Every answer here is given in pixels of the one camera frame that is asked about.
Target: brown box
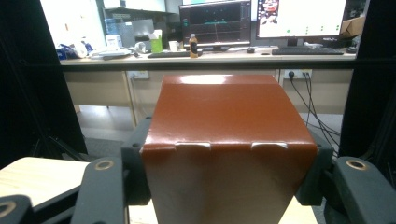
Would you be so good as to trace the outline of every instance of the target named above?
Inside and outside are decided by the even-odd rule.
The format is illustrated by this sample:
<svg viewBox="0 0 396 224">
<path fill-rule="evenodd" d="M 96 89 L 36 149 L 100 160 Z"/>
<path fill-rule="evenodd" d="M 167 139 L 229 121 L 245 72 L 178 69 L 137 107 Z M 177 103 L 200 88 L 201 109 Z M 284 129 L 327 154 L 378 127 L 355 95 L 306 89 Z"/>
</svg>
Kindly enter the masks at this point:
<svg viewBox="0 0 396 224">
<path fill-rule="evenodd" d="M 318 149 L 272 76 L 165 76 L 141 153 L 160 224 L 262 224 Z"/>
<path fill-rule="evenodd" d="M 365 17 L 358 17 L 352 20 L 343 21 L 340 36 L 343 38 L 361 35 L 363 31 Z"/>
</svg>

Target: black keyboard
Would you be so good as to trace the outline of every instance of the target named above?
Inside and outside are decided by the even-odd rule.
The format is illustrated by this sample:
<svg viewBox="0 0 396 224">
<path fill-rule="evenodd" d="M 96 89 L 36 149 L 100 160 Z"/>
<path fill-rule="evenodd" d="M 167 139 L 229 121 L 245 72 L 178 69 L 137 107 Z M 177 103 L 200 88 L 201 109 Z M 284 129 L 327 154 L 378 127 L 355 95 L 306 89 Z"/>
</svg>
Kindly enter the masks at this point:
<svg viewBox="0 0 396 224">
<path fill-rule="evenodd" d="M 273 49 L 273 55 L 343 55 L 339 49 Z"/>
<path fill-rule="evenodd" d="M 198 56 L 201 56 L 202 53 L 203 53 L 202 51 L 198 51 Z M 152 53 L 148 56 L 148 58 L 185 58 L 185 57 L 190 57 L 189 51 Z"/>
</svg>

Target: power outlet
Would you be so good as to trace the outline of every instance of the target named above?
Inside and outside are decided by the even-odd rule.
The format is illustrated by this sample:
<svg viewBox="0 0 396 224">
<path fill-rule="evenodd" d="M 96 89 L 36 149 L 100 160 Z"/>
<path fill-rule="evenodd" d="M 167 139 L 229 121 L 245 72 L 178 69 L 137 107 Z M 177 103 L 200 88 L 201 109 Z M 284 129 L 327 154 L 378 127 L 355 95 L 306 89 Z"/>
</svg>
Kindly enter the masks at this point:
<svg viewBox="0 0 396 224">
<path fill-rule="evenodd" d="M 294 78 L 305 78 L 305 76 L 310 76 L 312 78 L 312 69 L 285 69 L 283 78 L 290 78 L 289 73 L 294 73 Z"/>
<path fill-rule="evenodd" d="M 127 71 L 128 78 L 149 79 L 148 71 Z"/>
</svg>

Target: brown bottle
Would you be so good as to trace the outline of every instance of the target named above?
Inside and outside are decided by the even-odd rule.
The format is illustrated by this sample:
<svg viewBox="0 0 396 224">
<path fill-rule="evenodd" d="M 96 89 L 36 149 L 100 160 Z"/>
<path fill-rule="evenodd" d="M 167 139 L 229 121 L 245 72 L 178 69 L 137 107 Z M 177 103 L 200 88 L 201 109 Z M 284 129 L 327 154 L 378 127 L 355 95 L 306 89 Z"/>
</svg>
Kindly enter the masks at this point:
<svg viewBox="0 0 396 224">
<path fill-rule="evenodd" d="M 190 40 L 190 58 L 198 58 L 198 40 L 195 34 L 191 34 Z"/>
</svg>

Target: desk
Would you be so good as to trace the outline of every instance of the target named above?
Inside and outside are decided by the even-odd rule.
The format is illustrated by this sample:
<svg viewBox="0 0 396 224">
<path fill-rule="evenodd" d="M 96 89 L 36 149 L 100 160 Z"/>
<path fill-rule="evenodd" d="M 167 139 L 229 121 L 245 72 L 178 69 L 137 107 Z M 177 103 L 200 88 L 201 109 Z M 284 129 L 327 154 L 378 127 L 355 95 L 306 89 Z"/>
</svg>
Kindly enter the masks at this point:
<svg viewBox="0 0 396 224">
<path fill-rule="evenodd" d="M 87 162 L 23 158 L 0 171 L 0 197 L 23 194 L 33 206 L 80 184 Z M 130 206 L 131 223 L 157 223 L 154 208 Z M 310 206 L 301 206 L 295 198 L 279 223 L 317 223 Z"/>
<path fill-rule="evenodd" d="M 323 61 L 347 62 L 354 54 L 344 55 L 261 55 L 273 48 L 257 48 L 248 54 L 244 49 L 222 53 L 204 52 L 198 59 L 161 58 L 148 59 L 148 55 L 130 56 L 114 60 L 67 60 L 61 61 L 65 79 L 75 105 L 128 106 L 136 123 L 151 114 L 160 92 L 163 75 L 271 75 L 278 80 L 299 112 L 307 112 L 303 102 L 289 82 L 283 80 L 282 68 L 293 67 L 294 61 L 320 63 Z M 291 67 L 277 64 L 290 62 Z M 149 79 L 137 79 L 134 83 L 124 71 L 148 70 Z M 313 100 L 318 113 L 343 114 L 347 100 L 351 69 L 315 69 L 313 72 Z M 304 80 L 295 84 L 302 96 L 308 98 Z"/>
</svg>

